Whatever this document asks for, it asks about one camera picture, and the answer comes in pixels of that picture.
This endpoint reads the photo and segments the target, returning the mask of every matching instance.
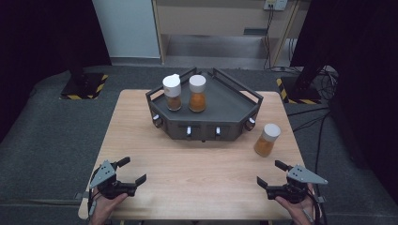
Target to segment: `tray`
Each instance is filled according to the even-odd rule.
[[[189,79],[201,74],[206,79],[207,107],[203,112],[192,112],[188,107],[191,96]],[[146,93],[152,122],[172,139],[205,141],[234,141],[245,128],[252,130],[263,97],[236,81],[220,69],[198,72],[191,68],[180,74],[182,107],[169,111],[163,86]],[[245,91],[257,101],[242,94]]]

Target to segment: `hand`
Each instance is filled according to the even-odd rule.
[[[312,192],[313,185],[308,184],[308,189]],[[312,224],[303,212],[303,210],[305,210],[310,217],[314,218],[314,203],[309,196],[305,197],[302,202],[296,204],[290,203],[288,200],[282,198],[281,196],[277,196],[275,198],[275,201],[289,212],[290,216],[293,219],[293,222],[296,225]]]
[[[97,202],[97,206],[94,210],[94,214],[90,219],[91,225],[103,225],[106,219],[112,214],[114,209],[122,203],[127,197],[127,193],[120,194],[116,198],[109,200],[98,193],[97,188],[94,188],[93,196],[94,201]]]

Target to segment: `table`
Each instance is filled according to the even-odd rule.
[[[286,183],[286,174],[274,166],[276,159],[303,165],[281,98],[264,96],[252,131],[244,130],[234,142],[172,140],[154,127],[145,98],[147,90],[124,90],[115,106],[95,169],[105,160],[130,157],[116,171],[117,179],[132,183],[147,180],[114,211],[114,219],[248,219],[290,218],[287,211],[256,183],[260,176],[272,186]],[[253,145],[266,123],[281,127],[282,134],[269,157],[260,157]],[[87,217],[87,199],[79,217]]]

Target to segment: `wall socket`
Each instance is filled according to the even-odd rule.
[[[266,0],[264,3],[264,10],[271,10],[271,7],[276,11],[283,11],[286,8],[288,0]]]

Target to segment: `jar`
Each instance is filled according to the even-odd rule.
[[[191,98],[189,107],[193,112],[199,113],[206,108],[206,78],[202,75],[190,77]]]
[[[178,74],[170,75],[163,79],[163,90],[167,108],[170,111],[181,109],[181,80]]]
[[[261,157],[267,157],[272,151],[275,141],[281,134],[281,129],[275,124],[266,124],[261,136],[254,145],[255,152]]]

